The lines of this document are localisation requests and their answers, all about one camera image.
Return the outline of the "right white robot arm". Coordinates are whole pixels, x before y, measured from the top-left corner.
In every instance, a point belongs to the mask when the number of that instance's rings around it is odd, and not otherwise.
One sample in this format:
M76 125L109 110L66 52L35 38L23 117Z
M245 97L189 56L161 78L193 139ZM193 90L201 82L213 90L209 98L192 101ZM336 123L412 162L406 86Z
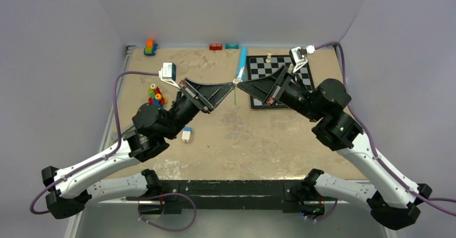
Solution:
M351 101L341 81L325 79L308 91L285 67L266 77L238 83L238 88L266 104L282 103L315 123L316 139L351 162L368 180L357 184L318 169L311 170L291 194L300 201L332 197L367 210L379 224L392 230L413 225L419 205L431 195L398 171L371 143L364 129L344 109Z

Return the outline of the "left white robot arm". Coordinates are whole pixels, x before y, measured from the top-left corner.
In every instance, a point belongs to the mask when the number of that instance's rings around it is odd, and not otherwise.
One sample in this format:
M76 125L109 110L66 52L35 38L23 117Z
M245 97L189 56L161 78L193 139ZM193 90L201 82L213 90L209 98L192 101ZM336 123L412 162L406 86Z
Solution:
M133 131L108 149L70 167L42 169L48 192L46 206L53 217L71 217L84 210L88 202L113 195L104 178L164 152L169 147L167 140L177 138L199 112L211 113L236 85L202 84L184 78L177 87L170 109L142 104L132 117Z

